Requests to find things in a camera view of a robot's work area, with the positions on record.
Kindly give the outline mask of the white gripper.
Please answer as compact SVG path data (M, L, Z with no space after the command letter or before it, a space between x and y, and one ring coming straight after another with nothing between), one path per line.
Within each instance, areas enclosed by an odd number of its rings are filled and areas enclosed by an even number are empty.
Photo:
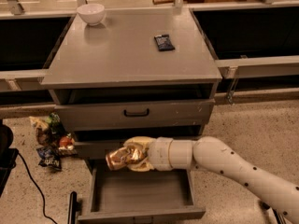
M169 148L173 142L172 138L159 137L157 139L147 136L132 137L124 142L125 147L133 146L139 149L148 149L149 160L132 163L128 168L134 172L148 172L156 169L158 171L171 171L169 160Z

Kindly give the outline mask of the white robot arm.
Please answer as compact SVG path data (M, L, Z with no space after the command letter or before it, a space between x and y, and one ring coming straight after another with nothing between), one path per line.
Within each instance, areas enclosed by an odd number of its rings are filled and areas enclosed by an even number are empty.
M203 168L234 180L292 224L299 224L299 188L279 176L245 161L221 140L133 137L124 143L144 152L146 164L158 171Z

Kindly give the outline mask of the black robot base left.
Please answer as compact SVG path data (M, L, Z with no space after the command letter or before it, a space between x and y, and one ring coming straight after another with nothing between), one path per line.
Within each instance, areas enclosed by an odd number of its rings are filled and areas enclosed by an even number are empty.
M0 119L0 197L5 189L12 169L16 166L18 149L10 148L14 135L12 130Z

